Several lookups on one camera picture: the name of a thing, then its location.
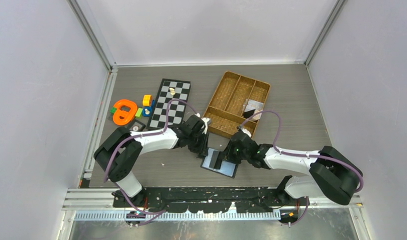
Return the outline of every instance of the gray wood-grain surface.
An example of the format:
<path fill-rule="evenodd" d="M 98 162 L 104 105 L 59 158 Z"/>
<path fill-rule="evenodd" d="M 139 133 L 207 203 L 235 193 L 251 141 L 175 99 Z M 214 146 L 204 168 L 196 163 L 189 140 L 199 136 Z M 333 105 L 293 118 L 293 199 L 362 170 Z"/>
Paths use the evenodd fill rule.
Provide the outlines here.
<path fill-rule="evenodd" d="M 191 82 L 188 102 L 204 113 L 224 72 L 231 71 L 271 85 L 264 109 L 275 110 L 283 119 L 277 145 L 294 150 L 320 150 L 330 145 L 329 137 L 316 95 L 304 65 L 218 65 L 218 66 L 156 66 L 122 67 L 118 69 L 110 101 L 112 107 L 120 99 L 129 99 L 142 106 L 143 96 L 154 98 L 162 78 Z M 188 108 L 185 119 L 192 114 Z M 147 124 L 148 118 L 141 122 Z M 275 115 L 263 115 L 254 140 L 261 144 L 273 142 L 278 127 Z M 101 142 L 117 126 L 109 119 L 105 121 Z M 211 134 L 208 146 L 224 150 L 229 140 Z M 200 167 L 201 160 L 187 148 L 158 150 L 146 153 L 137 160 L 133 172 L 145 187 L 221 187 L 221 186 L 277 186 L 284 176 L 293 172 L 283 169 L 257 169 L 247 161 L 239 165 L 234 179 Z M 90 187 L 113 187 L 103 183 L 104 171 L 94 165 Z"/>

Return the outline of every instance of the cable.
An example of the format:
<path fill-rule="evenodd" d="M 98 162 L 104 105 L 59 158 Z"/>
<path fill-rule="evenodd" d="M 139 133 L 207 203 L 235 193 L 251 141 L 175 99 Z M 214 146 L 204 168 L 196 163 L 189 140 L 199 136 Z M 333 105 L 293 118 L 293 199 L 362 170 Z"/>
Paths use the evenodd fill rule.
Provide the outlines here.
<path fill-rule="evenodd" d="M 301 205 L 301 200 L 297 200 L 297 203 L 296 203 L 296 212 L 297 213 L 299 213 L 299 207 L 300 207 L 300 205 Z"/>
<path fill-rule="evenodd" d="M 299 223 L 304 218 L 304 216 L 307 214 L 308 206 L 310 206 L 310 198 L 306 196 L 305 199 L 306 199 L 305 210 L 303 211 L 302 215 L 300 217 L 298 217 L 298 219 L 295 222 L 290 223 L 290 226 L 293 226 L 293 225 Z"/>
<path fill-rule="evenodd" d="M 262 113 L 272 113 L 275 114 L 278 117 L 278 128 L 277 128 L 277 133 L 275 134 L 274 137 L 274 141 L 272 142 L 272 147 L 274 148 L 274 150 L 276 150 L 278 153 L 280 154 L 284 154 L 284 155 L 288 155 L 288 156 L 292 156 L 292 157 L 304 157 L 304 158 L 319 158 L 319 159 L 325 159 L 325 160 L 329 160 L 331 162 L 340 164 L 342 166 L 344 166 L 345 168 L 351 170 L 353 173 L 355 173 L 358 177 L 359 180 L 359 187 L 355 190 L 356 193 L 358 193 L 359 191 L 361 191 L 364 187 L 364 180 L 363 180 L 363 176 L 360 174 L 360 172 L 358 170 L 355 169 L 355 167 L 347 164 L 346 162 L 343 162 L 339 159 L 333 158 L 333 157 L 329 157 L 329 156 L 323 156 L 323 155 L 315 155 L 315 154 L 310 154 L 310 155 L 306 155 L 306 154 L 299 154 L 299 153 L 292 153 L 292 152 L 287 152 L 287 151 L 280 151 L 280 149 L 277 148 L 276 146 L 276 142 L 279 139 L 279 135 L 280 135 L 280 129 L 282 127 L 282 118 L 280 117 L 280 115 L 272 110 L 263 110 L 263 111 L 259 111 L 257 113 L 254 113 L 252 116 L 248 117 L 241 125 L 240 127 L 244 127 L 245 124 L 247 122 L 249 122 L 253 117 L 255 117 L 256 115 L 262 114 Z"/>
<path fill-rule="evenodd" d="M 183 100 L 180 100 L 180 99 L 174 99 L 174 98 L 171 99 L 171 100 L 168 102 L 168 104 L 167 104 L 165 126 L 164 126 L 164 128 L 162 129 L 162 131 L 159 131 L 159 132 L 152 132 L 152 133 L 140 133 L 140 134 L 137 134 L 137 135 L 134 135 L 134 136 L 129 136 L 129 137 L 127 137 L 126 139 L 122 140 L 122 141 L 116 146 L 115 150 L 113 151 L 113 153 L 112 153 L 112 155 L 111 155 L 111 157 L 110 157 L 110 159 L 109 159 L 109 162 L 108 162 L 108 164 L 107 164 L 107 166 L 106 166 L 106 169 L 105 169 L 105 175 L 104 175 L 104 177 L 103 177 L 103 182 L 104 182 L 104 183 L 106 183 L 106 182 L 108 181 L 108 178 L 109 178 L 108 176 L 109 176 L 109 173 L 110 173 L 110 169 L 111 169 L 112 163 L 113 163 L 113 161 L 114 161 L 114 159 L 115 159 L 115 156 L 117 155 L 117 153 L 118 153 L 118 151 L 120 150 L 120 148 L 123 147 L 123 145 L 124 145 L 126 142 L 128 142 L 128 141 L 130 141 L 130 140 L 133 140 L 133 139 L 135 139 L 135 138 L 137 138 L 137 137 L 140 137 L 140 136 L 142 136 L 142 137 L 148 137 L 148 136 L 160 135 L 160 134 L 164 133 L 164 132 L 167 130 L 167 128 L 168 128 L 168 112 L 170 111 L 171 102 L 175 102 L 175 101 L 180 102 L 180 103 L 183 103 L 183 104 L 186 104 L 189 108 L 191 108 L 191 109 L 193 110 L 193 112 L 194 112 L 195 114 L 198 113 L 198 112 L 196 112 L 196 110 L 195 110 L 189 103 L 187 103 L 186 101 L 183 101 Z"/>
<path fill-rule="evenodd" d="M 104 175 L 104 178 L 103 178 L 103 182 L 104 182 L 104 183 L 106 183 L 106 182 L 108 181 L 108 178 L 109 178 L 109 171 L 110 171 L 110 169 L 111 169 L 112 163 L 114 162 L 115 156 L 117 155 L 117 153 L 118 153 L 118 151 L 120 150 L 120 148 L 123 147 L 123 145 L 124 145 L 126 142 L 128 142 L 128 141 L 130 141 L 130 140 L 133 140 L 133 139 L 135 139 L 135 138 L 137 138 L 137 137 L 139 137 L 139 136 L 146 137 L 146 136 L 156 136 L 156 135 L 160 135 L 160 134 L 164 133 L 164 132 L 167 130 L 167 128 L 168 128 L 168 121 L 169 121 L 169 120 L 168 120 L 168 116 L 169 116 L 168 113 L 169 113 L 169 111 L 170 111 L 171 103 L 172 103 L 172 102 L 175 102 L 175 101 L 180 102 L 180 103 L 183 103 L 183 104 L 186 104 L 189 108 L 191 108 L 191 109 L 193 110 L 193 112 L 194 112 L 195 114 L 198 113 L 198 112 L 197 112 L 189 103 L 187 103 L 186 101 L 183 101 L 183 100 L 180 100 L 180 99 L 174 99 L 174 98 L 171 99 L 171 100 L 168 102 L 168 104 L 167 104 L 167 108 L 166 108 L 166 120 L 165 120 L 165 125 L 164 125 L 164 128 L 162 129 L 162 131 L 159 131 L 159 132 L 152 132 L 152 133 L 147 133 L 147 134 L 146 134 L 146 133 L 144 133 L 144 134 L 141 133 L 141 134 L 137 134 L 137 135 L 134 135 L 134 136 L 129 136 L 129 137 L 127 137 L 126 139 L 124 139 L 123 141 L 121 141 L 121 142 L 116 146 L 115 150 L 113 151 L 113 153 L 112 153 L 112 155 L 111 155 L 111 157 L 110 157 L 110 159 L 109 159 L 109 162 L 108 162 L 108 164 L 107 164 L 107 166 L 106 166 L 106 169 L 105 169 L 105 175 Z M 132 201 L 130 200 L 130 198 L 129 198 L 129 196 L 127 195 L 127 193 L 126 193 L 117 183 L 115 183 L 115 185 L 119 188 L 119 190 L 121 191 L 121 193 L 122 193 L 122 195 L 124 196 L 125 200 L 128 202 L 128 204 L 130 204 L 130 206 L 131 206 L 132 208 L 134 208 L 136 211 L 141 212 L 141 213 L 144 213 L 144 214 L 155 215 L 153 218 L 151 218 L 151 219 L 149 219 L 149 220 L 147 220 L 147 221 L 145 221 L 145 222 L 142 222 L 142 223 L 137 224 L 136 227 L 149 224 L 149 223 L 151 223 L 154 219 L 156 219 L 157 217 L 161 216 L 161 214 L 163 214 L 163 213 L 166 212 L 165 210 L 161 210 L 161 211 L 157 211 L 157 212 L 149 212 L 149 211 L 144 211 L 144 210 L 138 209 L 138 208 L 132 203 Z"/>
<path fill-rule="evenodd" d="M 279 207 L 271 207 L 271 209 L 281 209 L 281 208 L 283 208 L 284 206 L 286 206 L 286 204 L 283 204 L 283 205 L 281 205 L 281 206 L 279 206 Z"/>
<path fill-rule="evenodd" d="M 146 197 L 146 199 L 144 200 L 143 210 L 146 210 L 147 208 L 148 208 L 148 197 Z"/>

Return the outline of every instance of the wicker tray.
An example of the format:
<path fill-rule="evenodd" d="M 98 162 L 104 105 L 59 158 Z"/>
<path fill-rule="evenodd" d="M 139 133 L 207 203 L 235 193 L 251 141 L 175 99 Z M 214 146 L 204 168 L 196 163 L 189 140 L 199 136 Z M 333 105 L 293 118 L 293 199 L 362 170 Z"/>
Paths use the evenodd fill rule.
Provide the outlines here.
<path fill-rule="evenodd" d="M 266 104 L 270 85 L 246 76 L 227 71 L 209 102 L 204 117 L 211 118 L 211 133 L 231 138 L 237 127 L 245 121 L 242 117 L 248 100 Z M 249 121 L 245 128 L 254 136 L 258 121 Z"/>

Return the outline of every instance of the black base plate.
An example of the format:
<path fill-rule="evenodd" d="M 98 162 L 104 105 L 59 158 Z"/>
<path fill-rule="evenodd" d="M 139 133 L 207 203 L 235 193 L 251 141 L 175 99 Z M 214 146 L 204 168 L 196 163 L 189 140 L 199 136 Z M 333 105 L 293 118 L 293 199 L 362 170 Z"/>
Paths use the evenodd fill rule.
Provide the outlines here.
<path fill-rule="evenodd" d="M 147 196 L 150 212 L 166 210 L 169 213 L 226 212 L 235 202 L 238 213 L 272 212 L 270 207 L 280 207 L 274 196 L 274 188 L 268 187 L 146 187 L 142 191 Z M 129 208 L 130 205 L 120 195 L 114 194 L 114 208 Z M 145 200 L 137 207 L 144 207 Z M 295 206 L 296 201 L 288 205 Z"/>

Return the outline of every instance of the chessboard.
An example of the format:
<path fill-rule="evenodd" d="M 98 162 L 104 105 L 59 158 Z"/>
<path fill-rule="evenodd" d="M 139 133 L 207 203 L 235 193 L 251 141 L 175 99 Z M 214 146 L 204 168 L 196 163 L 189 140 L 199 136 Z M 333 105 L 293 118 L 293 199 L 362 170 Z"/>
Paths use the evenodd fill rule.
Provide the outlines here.
<path fill-rule="evenodd" d="M 158 94 L 155 98 L 155 107 L 152 116 L 147 123 L 147 129 L 157 130 L 164 128 L 167 120 L 167 106 L 171 99 L 181 99 L 185 102 L 188 101 L 191 90 L 190 81 L 180 81 L 173 79 L 163 78 L 159 86 Z M 170 110 L 168 112 L 168 125 L 179 124 L 185 116 L 186 105 L 184 103 L 173 101 L 171 102 Z"/>

